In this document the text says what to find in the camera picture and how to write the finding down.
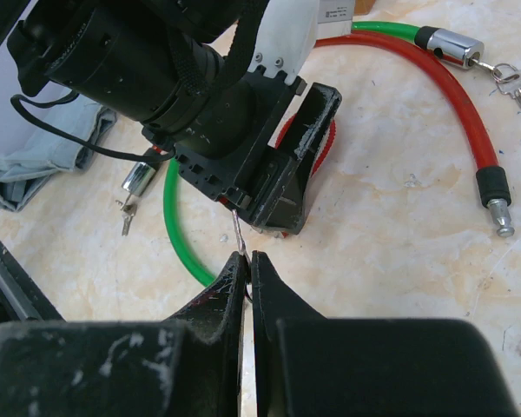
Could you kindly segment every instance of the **table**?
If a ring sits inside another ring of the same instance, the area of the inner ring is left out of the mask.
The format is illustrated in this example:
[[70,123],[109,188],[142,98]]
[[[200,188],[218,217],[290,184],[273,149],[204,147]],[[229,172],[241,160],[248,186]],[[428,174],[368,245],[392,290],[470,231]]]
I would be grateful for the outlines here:
[[[487,45],[485,59],[521,68],[521,0],[379,0],[370,20],[445,27]],[[231,33],[216,48],[227,50]],[[465,134],[429,79],[382,50],[315,50],[303,70],[344,97],[333,150],[308,191],[310,215],[285,240],[244,228],[286,283],[335,317],[453,317],[484,334],[521,409],[521,114],[478,69],[452,69],[476,103],[512,186],[517,229],[496,237],[478,203]],[[292,106],[289,115],[293,114]],[[105,146],[141,153],[140,126],[121,118]],[[71,321],[160,320],[201,286],[179,263],[162,219],[165,169],[140,202],[129,236],[115,199],[132,162],[97,157],[57,175],[20,214],[0,213],[0,239]],[[184,230],[211,271],[235,250],[230,214],[181,185]],[[247,311],[243,415],[255,415]]]

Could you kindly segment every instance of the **gray wall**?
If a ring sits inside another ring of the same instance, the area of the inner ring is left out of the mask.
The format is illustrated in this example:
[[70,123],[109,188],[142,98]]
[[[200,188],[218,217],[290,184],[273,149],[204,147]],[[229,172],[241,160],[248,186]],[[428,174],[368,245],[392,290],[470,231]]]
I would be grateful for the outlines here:
[[[25,15],[35,3],[36,0],[31,2]],[[61,86],[49,83],[37,97],[37,101],[56,100],[62,89]],[[17,67],[4,42],[0,48],[0,154],[9,154],[20,149],[36,130],[11,108],[10,97],[20,92],[21,89],[17,82]],[[48,110],[32,108],[30,111],[42,118]]]

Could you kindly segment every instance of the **black end cap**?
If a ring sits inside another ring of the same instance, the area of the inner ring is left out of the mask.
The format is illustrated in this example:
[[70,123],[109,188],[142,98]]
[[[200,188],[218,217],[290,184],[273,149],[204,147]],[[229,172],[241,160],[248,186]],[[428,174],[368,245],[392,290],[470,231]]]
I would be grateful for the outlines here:
[[488,208],[490,200],[502,198],[511,204],[510,186],[502,167],[486,167],[477,171],[478,191],[480,201]]
[[423,26],[415,35],[415,44],[420,47],[422,50],[426,50],[428,46],[428,41],[434,35],[434,32],[440,28],[433,28],[432,26]]

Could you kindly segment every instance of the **bolt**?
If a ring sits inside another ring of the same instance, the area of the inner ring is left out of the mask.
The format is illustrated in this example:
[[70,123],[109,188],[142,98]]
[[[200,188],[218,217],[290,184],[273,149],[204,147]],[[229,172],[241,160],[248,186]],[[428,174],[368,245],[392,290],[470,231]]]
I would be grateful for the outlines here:
[[498,236],[510,237],[515,233],[515,229],[511,226],[510,211],[507,208],[507,201],[503,198],[495,198],[488,202],[488,209],[492,216],[492,220],[498,226]]

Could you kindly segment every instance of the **cloth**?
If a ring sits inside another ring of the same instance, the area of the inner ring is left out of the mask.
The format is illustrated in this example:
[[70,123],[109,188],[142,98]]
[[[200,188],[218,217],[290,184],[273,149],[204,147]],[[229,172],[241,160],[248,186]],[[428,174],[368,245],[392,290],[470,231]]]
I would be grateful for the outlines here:
[[[84,96],[50,109],[44,121],[87,142],[100,143],[117,120],[113,110]],[[84,171],[94,152],[42,129],[23,149],[0,155],[0,208],[18,212],[57,172]]]

